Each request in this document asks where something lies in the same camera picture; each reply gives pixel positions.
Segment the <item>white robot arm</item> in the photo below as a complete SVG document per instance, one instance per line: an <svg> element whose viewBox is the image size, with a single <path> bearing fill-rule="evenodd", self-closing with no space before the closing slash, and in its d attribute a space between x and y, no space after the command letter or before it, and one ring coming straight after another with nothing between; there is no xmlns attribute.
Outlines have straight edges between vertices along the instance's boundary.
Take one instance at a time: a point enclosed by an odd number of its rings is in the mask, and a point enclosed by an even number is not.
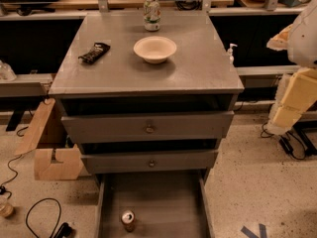
<svg viewBox="0 0 317 238"><path fill-rule="evenodd" d="M268 115L268 131L282 135L317 101L317 0L311 0L266 46L287 50L288 59L298 66L292 75L282 76Z"/></svg>

